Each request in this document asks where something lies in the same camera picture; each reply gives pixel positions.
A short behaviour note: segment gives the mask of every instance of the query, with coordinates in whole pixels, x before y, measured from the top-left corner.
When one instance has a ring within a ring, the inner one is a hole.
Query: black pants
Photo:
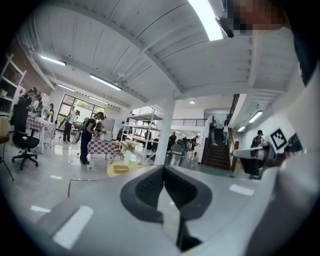
[[[81,162],[85,165],[86,162],[88,161],[87,156],[88,156],[88,143],[91,140],[91,133],[87,132],[84,130],[81,134],[81,155],[80,155],[80,160]]]
[[[71,123],[65,122],[64,125],[64,133],[63,133],[63,141],[68,141],[70,142],[70,132],[71,132]]]

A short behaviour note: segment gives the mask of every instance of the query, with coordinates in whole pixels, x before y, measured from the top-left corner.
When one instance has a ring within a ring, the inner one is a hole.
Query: fluorescent tube light
[[[60,87],[62,87],[62,88],[64,88],[64,89],[67,89],[67,90],[70,90],[70,91],[75,91],[74,89],[71,89],[71,88],[69,88],[69,87],[66,87],[66,86],[64,86],[64,85],[61,85],[61,84],[58,84],[57,83],[57,86],[60,86]]]
[[[207,33],[209,40],[219,40],[224,38],[222,31],[216,22],[216,15],[212,10],[212,7],[208,0],[188,0],[190,5],[198,15],[202,25],[204,26],[205,32]]]
[[[250,120],[249,123],[253,123],[254,121],[256,121],[261,115],[262,115],[263,111],[258,111]]]
[[[242,127],[239,128],[238,132],[240,133],[240,132],[242,132],[244,129],[246,129],[246,127],[245,127],[245,126],[242,126]]]
[[[64,67],[66,66],[66,63],[65,63],[65,62],[58,61],[58,60],[55,60],[55,59],[53,59],[53,58],[48,58],[48,57],[42,56],[42,55],[40,55],[40,57],[41,57],[42,59],[46,60],[46,61],[53,62],[53,63],[58,64],[58,65],[60,65],[60,66],[64,66]]]
[[[101,78],[99,78],[99,77],[97,77],[97,76],[95,76],[93,74],[90,75],[90,78],[92,78],[92,79],[94,79],[94,80],[96,80],[96,81],[98,81],[100,83],[103,83],[106,86],[110,86],[111,88],[116,89],[117,91],[121,91],[121,88],[119,88],[118,86],[113,85],[112,83],[109,83],[109,82],[107,82],[105,80],[102,80]]]
[[[90,99],[93,99],[93,100],[95,100],[95,101],[102,102],[102,103],[108,105],[108,103],[106,103],[106,102],[104,102],[104,101],[102,101],[102,100],[100,100],[100,99],[97,99],[97,98],[94,98],[94,97],[91,97],[91,96],[89,96],[89,98],[90,98]]]

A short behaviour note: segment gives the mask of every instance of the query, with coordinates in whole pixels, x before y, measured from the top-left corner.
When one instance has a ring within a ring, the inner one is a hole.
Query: checkered tablecloth
[[[28,118],[26,120],[27,125],[30,125],[30,129],[34,129],[36,131],[41,131],[44,129],[44,139],[54,138],[56,125],[53,122],[48,121],[36,121],[34,119]]]
[[[116,154],[116,144],[113,141],[101,141],[96,137],[92,137],[88,143],[88,153],[89,154],[110,154],[113,157]]]

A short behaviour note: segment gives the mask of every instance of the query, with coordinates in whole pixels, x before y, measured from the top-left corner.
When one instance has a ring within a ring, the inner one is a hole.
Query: staircase
[[[205,161],[206,166],[230,170],[230,154],[228,145],[223,143],[222,129],[215,129],[214,139],[218,146],[211,145]]]

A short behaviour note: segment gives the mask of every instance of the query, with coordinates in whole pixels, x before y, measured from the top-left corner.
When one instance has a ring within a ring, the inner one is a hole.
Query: white vase
[[[128,166],[128,165],[129,165],[130,156],[131,156],[131,152],[130,152],[129,150],[127,150],[127,151],[124,153],[124,159],[123,159],[123,164],[124,164],[125,166]]]

